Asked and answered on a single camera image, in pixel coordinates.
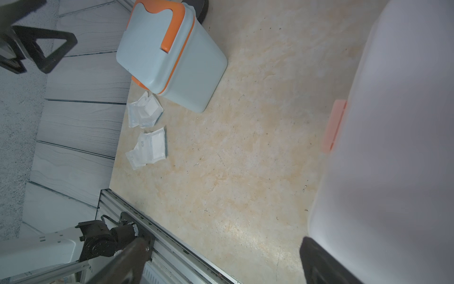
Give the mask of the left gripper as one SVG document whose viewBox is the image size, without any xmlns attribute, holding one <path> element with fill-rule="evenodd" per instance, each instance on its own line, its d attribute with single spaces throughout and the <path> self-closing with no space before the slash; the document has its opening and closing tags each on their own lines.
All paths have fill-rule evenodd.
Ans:
<svg viewBox="0 0 454 284">
<path fill-rule="evenodd" d="M 1 67 L 15 74 L 26 73 L 24 61 L 31 61 L 49 74 L 76 47 L 73 33 L 18 26 L 16 22 L 36 12 L 46 1 L 1 1 Z"/>
</svg>

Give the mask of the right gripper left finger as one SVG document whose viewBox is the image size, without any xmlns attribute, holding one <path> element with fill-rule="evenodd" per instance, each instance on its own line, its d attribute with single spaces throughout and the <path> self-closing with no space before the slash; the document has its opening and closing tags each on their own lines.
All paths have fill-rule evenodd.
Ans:
<svg viewBox="0 0 454 284">
<path fill-rule="evenodd" d="M 93 276 L 88 284 L 139 284 L 145 263 L 149 260 L 150 247 L 142 238 L 135 239 Z"/>
</svg>

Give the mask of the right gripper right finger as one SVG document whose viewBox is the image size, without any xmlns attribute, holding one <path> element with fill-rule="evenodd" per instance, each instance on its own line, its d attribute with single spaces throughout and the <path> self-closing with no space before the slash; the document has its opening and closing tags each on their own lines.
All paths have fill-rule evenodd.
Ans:
<svg viewBox="0 0 454 284">
<path fill-rule="evenodd" d="M 362 283 L 310 237 L 303 238 L 299 253 L 307 284 Z"/>
</svg>

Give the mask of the white pink medicine box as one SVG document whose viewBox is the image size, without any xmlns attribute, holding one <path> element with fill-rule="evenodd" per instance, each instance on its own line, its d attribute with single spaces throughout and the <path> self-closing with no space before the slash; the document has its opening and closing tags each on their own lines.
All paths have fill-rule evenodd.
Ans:
<svg viewBox="0 0 454 284">
<path fill-rule="evenodd" d="M 454 4 L 390 1 L 323 141 L 315 240 L 362 284 L 454 281 Z"/>
</svg>

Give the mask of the grey orange medicine box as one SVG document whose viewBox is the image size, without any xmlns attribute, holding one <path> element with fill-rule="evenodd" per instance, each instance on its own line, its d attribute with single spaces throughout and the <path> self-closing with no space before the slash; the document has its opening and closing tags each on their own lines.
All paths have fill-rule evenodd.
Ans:
<svg viewBox="0 0 454 284">
<path fill-rule="evenodd" d="M 136 1 L 116 58 L 137 85 L 197 113 L 228 66 L 194 7 L 173 1 Z"/>
</svg>

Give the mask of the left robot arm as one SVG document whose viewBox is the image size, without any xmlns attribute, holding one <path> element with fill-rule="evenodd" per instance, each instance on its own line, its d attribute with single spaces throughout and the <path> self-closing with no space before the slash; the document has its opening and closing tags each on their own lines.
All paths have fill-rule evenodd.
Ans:
<svg viewBox="0 0 454 284">
<path fill-rule="evenodd" d="M 12 73 L 26 72 L 22 61 L 32 60 L 43 73 L 50 73 L 77 44 L 74 34 L 18 26 L 16 22 L 38 10 L 46 1 L 3 1 L 1 3 L 1 67 Z M 119 221 L 114 228 L 101 220 L 51 234 L 1 242 L 1 277 L 51 266 L 80 265 L 97 257 L 129 254 L 139 235 L 134 222 Z"/>
</svg>

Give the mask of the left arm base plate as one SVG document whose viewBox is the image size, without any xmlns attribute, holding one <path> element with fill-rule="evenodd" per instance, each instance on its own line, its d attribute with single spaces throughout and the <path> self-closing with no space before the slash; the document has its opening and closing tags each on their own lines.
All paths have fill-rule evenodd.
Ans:
<svg viewBox="0 0 454 284">
<path fill-rule="evenodd" d="M 127 245 L 132 243 L 135 239 L 142 238 L 147 243 L 146 251 L 151 258 L 154 250 L 154 243 L 156 241 L 155 235 L 142 224 L 144 221 L 142 217 L 137 220 L 134 214 L 122 212 L 119 219 L 119 226 L 116 228 L 119 249 L 126 248 Z"/>
</svg>

